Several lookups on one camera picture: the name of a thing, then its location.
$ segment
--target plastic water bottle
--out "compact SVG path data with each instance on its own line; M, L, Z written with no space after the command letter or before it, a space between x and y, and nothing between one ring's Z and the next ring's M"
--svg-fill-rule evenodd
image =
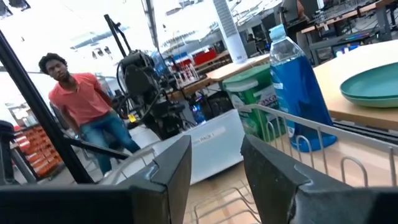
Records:
M318 123L333 122L323 100L311 64L300 47L286 36L283 25L270 30L271 75L282 111ZM286 122L290 143L301 152L321 149L318 132L292 121ZM337 141L336 136L322 134L323 147Z

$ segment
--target blue liquid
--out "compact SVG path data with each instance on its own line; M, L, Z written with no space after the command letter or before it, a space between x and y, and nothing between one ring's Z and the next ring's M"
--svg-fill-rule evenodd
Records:
M304 119L333 125L315 74L305 56L271 66L271 73L281 110ZM321 149L317 130L292 121L287 121L286 125L290 143L295 149L301 152L310 151L309 145L303 138L298 140L297 145L299 135L308 139L312 151ZM323 147L330 146L336 141L336 136L322 133Z

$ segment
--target jeans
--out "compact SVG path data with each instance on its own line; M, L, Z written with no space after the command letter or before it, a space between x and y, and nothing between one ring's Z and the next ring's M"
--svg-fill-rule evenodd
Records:
M82 124L80 126L80 132L85 141L88 141L96 146L108 148L109 145L105 140L104 131L110 133L115 140L117 140L131 153L135 153L140 149L137 143L130 138L129 132L125 127L123 120L114 111L104 115L100 119ZM102 154L96 154L95 156L98 160L99 168L103 174L112 169L111 161L108 156Z

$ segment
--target white pillar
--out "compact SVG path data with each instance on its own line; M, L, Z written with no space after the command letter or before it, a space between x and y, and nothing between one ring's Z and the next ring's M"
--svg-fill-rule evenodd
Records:
M213 4L217 13L218 27L223 34L223 39L232 61L234 63L244 63L248 59L248 55L226 0L213 0Z

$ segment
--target green container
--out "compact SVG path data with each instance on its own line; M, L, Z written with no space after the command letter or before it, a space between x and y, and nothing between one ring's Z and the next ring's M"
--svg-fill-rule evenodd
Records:
M256 66L223 81L223 88L229 93L235 108L244 105L259 104L273 109L279 109L279 104L271 82L269 64ZM252 134L269 142L285 134L283 119L279 118L279 128L273 114L261 110L240 111L239 116L246 134Z

